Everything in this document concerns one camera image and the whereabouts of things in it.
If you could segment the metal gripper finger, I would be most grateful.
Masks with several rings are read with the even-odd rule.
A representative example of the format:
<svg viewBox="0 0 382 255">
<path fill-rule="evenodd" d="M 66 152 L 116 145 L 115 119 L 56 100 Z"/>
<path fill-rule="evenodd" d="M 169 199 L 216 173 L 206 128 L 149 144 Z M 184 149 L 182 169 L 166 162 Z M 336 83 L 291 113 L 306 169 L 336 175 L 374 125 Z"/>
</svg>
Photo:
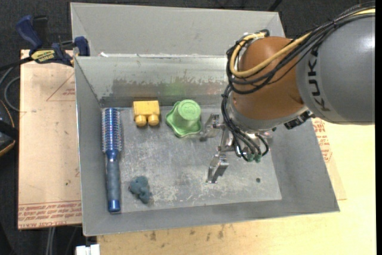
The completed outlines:
<svg viewBox="0 0 382 255">
<path fill-rule="evenodd" d="M 217 183 L 217 179 L 224 174 L 228 166 L 226 154 L 215 154 L 208 167 L 207 183 Z"/>
<path fill-rule="evenodd" d="M 202 126 L 199 132 L 200 141 L 207 141 L 208 139 L 215 138 L 222 130 L 219 113 L 211 113 L 206 123 Z"/>
</svg>

